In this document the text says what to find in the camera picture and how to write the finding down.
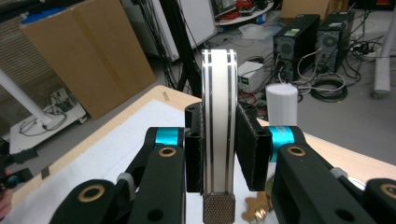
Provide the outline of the white wall panel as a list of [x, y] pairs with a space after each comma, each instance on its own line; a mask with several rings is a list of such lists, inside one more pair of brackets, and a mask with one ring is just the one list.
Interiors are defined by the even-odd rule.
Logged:
[[[167, 56], [172, 62], [179, 58], [175, 41], [171, 35], [160, 0], [151, 0], [155, 12], [155, 18], [159, 24], [160, 34]], [[216, 34], [217, 29], [213, 18], [210, 0], [177, 0], [186, 23], [191, 47], [206, 42], [207, 39]]]

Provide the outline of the black metal frame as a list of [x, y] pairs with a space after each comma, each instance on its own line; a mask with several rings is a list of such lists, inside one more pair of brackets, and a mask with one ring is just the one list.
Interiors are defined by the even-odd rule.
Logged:
[[163, 64], [165, 84], [174, 90], [190, 90], [195, 97], [202, 97], [201, 69], [196, 63], [194, 53], [186, 30], [186, 23], [181, 13], [181, 8], [177, 0], [159, 0], [168, 27], [173, 37], [179, 59], [181, 61], [181, 75], [176, 78], [170, 67], [168, 57], [165, 55], [164, 44], [160, 37], [158, 22], [154, 13], [152, 0], [132, 0], [137, 4], [148, 27], [149, 34], [154, 41], [156, 50], [159, 53]]

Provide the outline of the beige ribbed screen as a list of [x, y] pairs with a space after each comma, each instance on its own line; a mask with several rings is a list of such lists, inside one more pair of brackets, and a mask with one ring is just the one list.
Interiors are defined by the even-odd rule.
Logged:
[[[54, 70], [21, 31], [21, 16], [0, 22], [0, 69], [37, 105], [44, 107], [52, 91], [64, 86]], [[0, 85], [0, 135], [30, 117], [25, 109]]]

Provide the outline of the clear plastic bag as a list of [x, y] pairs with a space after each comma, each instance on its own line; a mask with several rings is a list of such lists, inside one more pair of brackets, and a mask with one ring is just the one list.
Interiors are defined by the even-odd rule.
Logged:
[[259, 24], [246, 24], [239, 27], [242, 37], [250, 40], [264, 40], [272, 37], [280, 29], [281, 27], [276, 25], [262, 26]]

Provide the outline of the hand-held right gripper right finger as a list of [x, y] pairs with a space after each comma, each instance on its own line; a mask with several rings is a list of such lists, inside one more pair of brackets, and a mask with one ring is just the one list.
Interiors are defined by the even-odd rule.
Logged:
[[256, 108], [239, 103], [236, 109], [236, 155], [250, 191], [265, 190], [268, 163], [277, 160], [281, 146], [294, 143], [292, 126], [263, 126]]

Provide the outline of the white ceramic bowl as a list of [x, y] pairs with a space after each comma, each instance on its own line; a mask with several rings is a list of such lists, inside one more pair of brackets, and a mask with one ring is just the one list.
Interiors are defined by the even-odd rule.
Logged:
[[366, 185], [365, 185], [363, 182], [361, 182], [359, 179], [354, 178], [354, 177], [349, 177], [348, 180], [349, 180], [355, 187], [357, 187], [358, 189], [360, 189], [360, 190], [365, 190]]

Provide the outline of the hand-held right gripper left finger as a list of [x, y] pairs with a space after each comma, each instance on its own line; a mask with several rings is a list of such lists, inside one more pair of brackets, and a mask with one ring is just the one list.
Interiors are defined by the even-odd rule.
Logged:
[[202, 104], [185, 107], [183, 127], [150, 127], [146, 132], [146, 143], [179, 146], [184, 149], [186, 159], [187, 192], [204, 192], [204, 135], [202, 128]]

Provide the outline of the low cardboard box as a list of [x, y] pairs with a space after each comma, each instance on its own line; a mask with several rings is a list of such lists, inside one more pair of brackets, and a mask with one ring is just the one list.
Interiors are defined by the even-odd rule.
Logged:
[[327, 15], [330, 0], [282, 0], [281, 17], [291, 19], [300, 14]]

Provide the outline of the white power supply unit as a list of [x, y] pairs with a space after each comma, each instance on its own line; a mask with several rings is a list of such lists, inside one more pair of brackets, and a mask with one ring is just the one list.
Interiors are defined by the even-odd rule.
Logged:
[[253, 92], [264, 82], [262, 63], [244, 62], [238, 67], [238, 88], [244, 92]]

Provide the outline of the white foam mat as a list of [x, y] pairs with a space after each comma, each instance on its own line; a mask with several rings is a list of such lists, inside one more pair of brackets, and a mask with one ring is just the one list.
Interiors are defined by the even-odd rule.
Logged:
[[184, 111], [152, 101], [29, 193], [6, 224], [248, 224], [255, 197], [236, 155], [237, 106], [202, 106], [204, 192], [187, 192], [185, 152], [146, 143], [150, 127], [183, 127]]

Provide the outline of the large cardboard sheet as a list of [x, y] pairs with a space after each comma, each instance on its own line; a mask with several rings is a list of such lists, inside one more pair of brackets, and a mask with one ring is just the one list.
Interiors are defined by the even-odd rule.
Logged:
[[156, 80], [121, 0], [85, 0], [21, 30], [94, 119]]

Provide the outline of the gingerbread keychain with orange strap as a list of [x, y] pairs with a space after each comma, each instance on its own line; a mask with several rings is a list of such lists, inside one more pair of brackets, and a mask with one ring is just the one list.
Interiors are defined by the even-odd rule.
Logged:
[[245, 203], [247, 207], [241, 215], [242, 219], [248, 224], [263, 224], [270, 210], [267, 193], [258, 191], [255, 197], [247, 197]]

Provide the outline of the black computer tower green label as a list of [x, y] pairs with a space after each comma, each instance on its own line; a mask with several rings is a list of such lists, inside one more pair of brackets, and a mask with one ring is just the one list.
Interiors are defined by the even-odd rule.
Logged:
[[300, 14], [273, 36], [274, 59], [280, 75], [287, 81], [295, 81], [314, 62], [317, 31], [320, 23], [318, 14]]

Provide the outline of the white metal stand leg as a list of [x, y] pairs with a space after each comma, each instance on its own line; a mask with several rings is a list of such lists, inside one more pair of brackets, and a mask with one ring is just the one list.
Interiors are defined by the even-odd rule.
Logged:
[[372, 97], [379, 99], [390, 93], [390, 52], [396, 39], [396, 8], [393, 10], [385, 42], [375, 58], [375, 80]]

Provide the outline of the white pole on flat base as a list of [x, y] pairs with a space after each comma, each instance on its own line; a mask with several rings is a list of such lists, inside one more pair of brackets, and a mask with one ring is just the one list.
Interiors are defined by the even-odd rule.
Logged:
[[2, 69], [0, 85], [31, 113], [10, 128], [11, 154], [33, 149], [73, 122], [86, 120], [86, 111], [65, 89], [55, 91], [50, 97], [52, 104], [40, 108]]

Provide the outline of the round white table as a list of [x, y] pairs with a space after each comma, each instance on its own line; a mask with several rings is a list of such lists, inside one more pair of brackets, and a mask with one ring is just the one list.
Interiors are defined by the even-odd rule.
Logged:
[[228, 8], [215, 16], [215, 24], [225, 26], [247, 21], [261, 24], [273, 6], [274, 0], [233, 0]]

